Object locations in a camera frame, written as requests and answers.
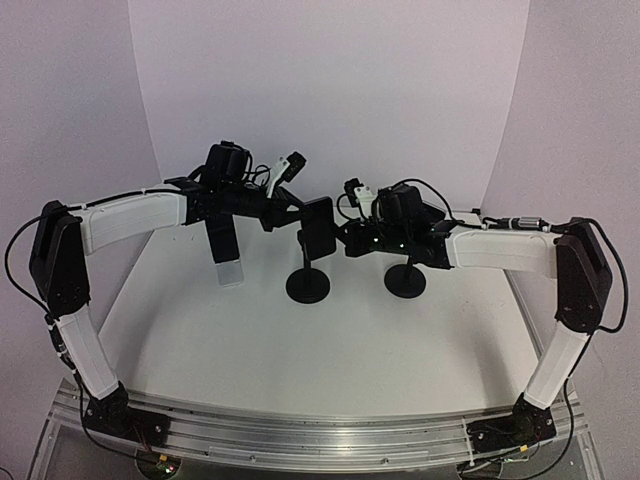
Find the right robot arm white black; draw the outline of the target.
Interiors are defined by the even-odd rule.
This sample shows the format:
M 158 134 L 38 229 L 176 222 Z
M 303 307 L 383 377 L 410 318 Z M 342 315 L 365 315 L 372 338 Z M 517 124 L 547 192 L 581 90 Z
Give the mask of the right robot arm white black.
M 339 195 L 354 214 L 337 230 L 349 257 L 370 253 L 404 256 L 384 275 L 386 289 L 411 299 L 426 289 L 421 267 L 496 270 L 536 276 L 555 288 L 553 333 L 522 393 L 537 410 L 550 406 L 598 332 L 613 335 L 626 322 L 629 281 L 620 254 L 595 219 L 561 223 L 523 216 L 465 220 L 445 197 L 435 206 L 416 178 L 375 190 L 356 178 Z

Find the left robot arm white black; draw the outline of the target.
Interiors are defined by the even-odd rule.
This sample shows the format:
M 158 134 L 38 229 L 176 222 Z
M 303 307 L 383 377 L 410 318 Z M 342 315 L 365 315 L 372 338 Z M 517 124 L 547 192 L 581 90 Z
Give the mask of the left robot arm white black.
M 43 310 L 57 356 L 98 402 L 94 414 L 110 433 L 127 434 L 135 420 L 92 320 L 89 258 L 132 237 L 203 224 L 219 284 L 238 285 L 235 218 L 257 219 L 268 232 L 299 220 L 302 203 L 283 186 L 306 163 L 293 152 L 259 169 L 248 149 L 221 141 L 186 176 L 84 204 L 51 201 L 25 223 L 36 229 L 28 265 L 36 291 L 24 295 Z

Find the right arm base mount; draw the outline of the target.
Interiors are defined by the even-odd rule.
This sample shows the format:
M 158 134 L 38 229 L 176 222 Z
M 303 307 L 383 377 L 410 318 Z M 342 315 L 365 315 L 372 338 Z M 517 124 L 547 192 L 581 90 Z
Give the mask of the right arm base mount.
M 525 390 L 508 414 L 471 422 L 466 433 L 473 451 L 488 453 L 519 449 L 553 439 L 557 431 L 551 405 L 556 397 L 557 394 L 551 394 L 541 401 Z

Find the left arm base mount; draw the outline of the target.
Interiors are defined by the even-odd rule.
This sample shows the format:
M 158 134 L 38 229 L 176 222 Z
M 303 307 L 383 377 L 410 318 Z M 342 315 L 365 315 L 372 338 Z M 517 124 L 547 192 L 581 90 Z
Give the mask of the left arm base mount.
M 102 399 L 89 396 L 82 420 L 88 430 L 148 447 L 164 446 L 170 425 L 167 415 L 130 406 L 121 382 Z

